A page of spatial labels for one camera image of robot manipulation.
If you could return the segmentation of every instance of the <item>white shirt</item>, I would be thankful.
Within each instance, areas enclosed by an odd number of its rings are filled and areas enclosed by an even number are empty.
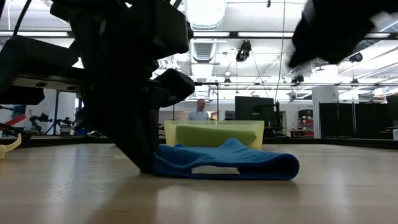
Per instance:
[[[189,121],[208,121],[209,114],[206,111],[198,111],[197,109],[191,110],[188,114],[187,120]]]

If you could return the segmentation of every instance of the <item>blue towel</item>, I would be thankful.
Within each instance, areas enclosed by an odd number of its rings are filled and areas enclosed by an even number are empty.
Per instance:
[[[239,174],[192,174],[198,166],[235,167]],[[299,172],[291,154],[251,149],[237,139],[220,147],[165,146],[154,154],[154,174],[188,179],[291,180]]]

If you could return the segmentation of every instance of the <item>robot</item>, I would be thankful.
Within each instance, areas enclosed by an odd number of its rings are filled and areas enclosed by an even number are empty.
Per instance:
[[[169,69],[151,80],[158,59],[189,50],[185,16],[163,0],[53,0],[50,13],[69,22],[69,48],[14,35],[0,52],[0,103],[37,105],[43,88],[75,92],[84,102],[80,126],[105,134],[141,172],[159,149],[159,108],[195,91]],[[72,67],[81,58],[84,69]],[[125,117],[116,123],[104,117]]]
[[[315,58],[340,63],[374,29],[372,17],[397,11],[398,1],[308,0],[292,37],[295,50],[289,66],[295,68]]]
[[[47,114],[42,113],[40,116],[31,116],[29,118],[29,121],[32,123],[32,129],[27,132],[30,133],[31,135],[40,135],[40,134],[43,134],[42,127],[39,124],[37,124],[36,121],[52,122],[53,120],[50,119]]]

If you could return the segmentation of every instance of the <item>table surface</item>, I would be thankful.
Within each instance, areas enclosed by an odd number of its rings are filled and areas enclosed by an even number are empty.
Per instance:
[[[298,176],[167,179],[140,174],[110,144],[16,149],[0,161],[0,223],[398,223],[398,151],[264,149],[297,156]]]

